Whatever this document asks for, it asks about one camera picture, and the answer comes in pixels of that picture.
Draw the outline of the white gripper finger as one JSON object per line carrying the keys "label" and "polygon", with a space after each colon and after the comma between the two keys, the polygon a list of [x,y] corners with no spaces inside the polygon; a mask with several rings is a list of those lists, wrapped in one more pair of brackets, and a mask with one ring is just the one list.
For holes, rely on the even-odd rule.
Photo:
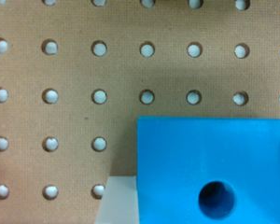
{"label": "white gripper finger", "polygon": [[135,176],[110,176],[94,224],[139,224]]}

